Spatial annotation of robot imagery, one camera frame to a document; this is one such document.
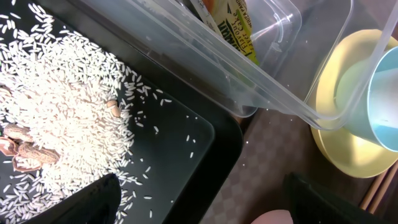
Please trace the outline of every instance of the yellow label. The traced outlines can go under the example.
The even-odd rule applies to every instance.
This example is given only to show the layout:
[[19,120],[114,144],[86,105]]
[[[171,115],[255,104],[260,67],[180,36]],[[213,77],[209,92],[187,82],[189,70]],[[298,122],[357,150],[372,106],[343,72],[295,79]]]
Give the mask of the yellow label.
[[244,0],[204,0],[203,2],[224,40],[258,65],[250,39],[252,25],[246,2]]

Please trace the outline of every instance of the pink object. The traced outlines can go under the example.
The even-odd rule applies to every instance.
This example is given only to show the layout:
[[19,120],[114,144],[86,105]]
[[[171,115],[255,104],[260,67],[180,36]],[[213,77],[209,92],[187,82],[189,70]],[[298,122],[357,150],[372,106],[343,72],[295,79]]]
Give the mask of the pink object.
[[262,214],[251,224],[293,224],[293,220],[289,211],[274,210]]

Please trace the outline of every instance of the black tray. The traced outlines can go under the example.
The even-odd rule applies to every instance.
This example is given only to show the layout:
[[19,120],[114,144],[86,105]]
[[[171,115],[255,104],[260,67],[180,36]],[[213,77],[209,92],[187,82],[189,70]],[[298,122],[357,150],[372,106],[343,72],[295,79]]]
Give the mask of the black tray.
[[[142,192],[159,200],[146,205],[148,202],[139,202],[137,199],[137,210],[134,214],[130,214],[132,210],[129,210],[130,221],[126,220],[126,223],[133,221],[133,217],[139,223],[147,223],[150,208],[154,210],[152,223],[198,223],[240,155],[243,140],[235,120],[141,54],[135,48],[141,45],[134,37],[118,29],[80,1],[39,0],[38,3],[173,96],[169,98],[174,100],[174,108],[162,110],[163,116],[159,116],[158,111],[155,113],[154,110],[145,110],[146,116],[148,122],[152,123],[148,125],[158,126],[160,133],[168,132],[170,127],[182,129],[181,133],[167,137],[160,134],[163,137],[156,139],[151,128],[145,128],[140,133],[141,130],[133,126],[136,133],[134,166],[137,165],[134,167],[134,174],[142,173],[147,166],[157,166],[158,170],[163,167],[164,171],[152,177],[149,174],[145,191]],[[151,107],[151,103],[146,103],[146,106]],[[203,141],[199,141],[200,137],[195,137],[195,148],[192,148],[192,144],[188,149],[180,147],[190,133],[194,136],[201,135]],[[187,164],[192,163],[189,154],[194,150],[195,162]]]

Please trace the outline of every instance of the rice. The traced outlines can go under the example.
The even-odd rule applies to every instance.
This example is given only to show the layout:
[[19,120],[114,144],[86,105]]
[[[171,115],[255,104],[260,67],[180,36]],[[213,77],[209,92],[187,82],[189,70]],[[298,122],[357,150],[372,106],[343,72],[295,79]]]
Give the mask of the rice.
[[[10,179],[21,181],[12,189],[14,195],[4,200],[0,198],[0,215],[5,215],[9,223],[30,219],[109,173],[123,180],[121,186],[132,182],[143,185],[137,177],[121,170],[134,163],[126,158],[126,154],[132,156],[129,148],[134,143],[134,134],[127,129],[132,117],[128,108],[134,105],[123,99],[121,117],[117,118],[106,102],[117,98],[122,83],[127,89],[127,100],[133,100],[134,93],[138,92],[142,94],[143,104],[152,89],[140,82],[141,75],[80,33],[64,26],[60,37],[54,36],[50,33],[53,17],[36,4],[28,4],[28,7],[38,23],[31,28],[31,34],[18,29],[9,16],[0,15],[7,19],[7,25],[0,25],[1,32],[13,29],[15,38],[8,45],[0,43],[0,88],[9,89],[12,95],[0,96],[0,125],[5,127],[13,123],[30,128],[34,144],[56,150],[60,159],[55,164],[44,164],[35,176],[10,176]],[[14,13],[10,15],[21,18]],[[132,74],[132,83],[125,82],[129,74]],[[143,128],[138,122],[140,119],[136,118],[136,125]],[[17,157],[16,160],[19,167],[41,165],[34,159]],[[11,184],[7,185],[3,192],[10,187]],[[36,193],[29,198],[27,194],[34,191]],[[135,191],[124,196],[123,210],[132,207],[132,202],[127,203],[133,197],[136,197]],[[121,216],[127,213],[120,210],[118,214],[119,223],[122,223]]]

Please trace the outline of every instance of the black object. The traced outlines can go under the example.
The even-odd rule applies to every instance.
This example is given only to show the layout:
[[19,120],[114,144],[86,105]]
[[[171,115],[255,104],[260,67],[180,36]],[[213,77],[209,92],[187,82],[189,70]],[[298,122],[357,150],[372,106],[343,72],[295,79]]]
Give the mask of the black object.
[[119,179],[108,174],[25,223],[113,224],[120,200]]
[[[37,2],[46,11],[53,12],[55,17],[69,24],[67,29],[82,33],[106,51],[115,54],[138,74],[143,74],[145,85],[152,89],[159,87],[165,92],[163,98],[173,100],[173,103],[164,107],[159,106],[159,100],[147,100],[142,104],[136,97],[133,101],[137,108],[134,111],[144,110],[147,120],[144,129],[130,124],[129,129],[136,135],[132,147],[134,168],[125,171],[138,177],[144,185],[122,186],[128,190],[129,195],[132,190],[137,193],[133,207],[127,211],[129,215],[125,218],[125,223],[198,223],[241,153],[243,137],[237,122],[227,112],[140,53],[135,48],[141,47],[140,43],[134,37],[80,1]],[[31,14],[28,3],[18,1],[11,7],[10,2],[2,1],[0,13],[12,11],[24,15],[22,20],[16,21],[17,27],[30,30],[35,19],[28,15]],[[56,19],[53,27],[57,37],[61,36],[58,32],[64,25],[60,20]],[[5,39],[10,38],[12,35],[6,33]],[[154,134],[153,126],[159,128],[158,135]],[[188,134],[197,142],[185,142]],[[152,167],[147,174],[149,179],[144,179],[142,173],[149,166]],[[1,165],[0,189],[18,181],[3,181],[11,173],[12,167],[9,164]],[[153,199],[144,200],[145,195],[153,196]],[[153,210],[152,219],[149,218],[150,209]]]
[[387,224],[298,174],[287,175],[284,188],[295,224]]

